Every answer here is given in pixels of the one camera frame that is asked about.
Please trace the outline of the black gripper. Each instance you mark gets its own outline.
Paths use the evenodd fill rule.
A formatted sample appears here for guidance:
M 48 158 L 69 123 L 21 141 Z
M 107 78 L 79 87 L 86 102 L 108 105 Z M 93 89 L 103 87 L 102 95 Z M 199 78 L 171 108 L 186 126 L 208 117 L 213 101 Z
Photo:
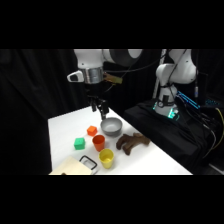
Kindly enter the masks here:
M 89 104 L 92 106 L 92 111 L 96 112 L 99 109 L 101 119 L 106 119 L 109 111 L 108 102 L 103 98 L 103 84 L 86 84 L 85 85 Z

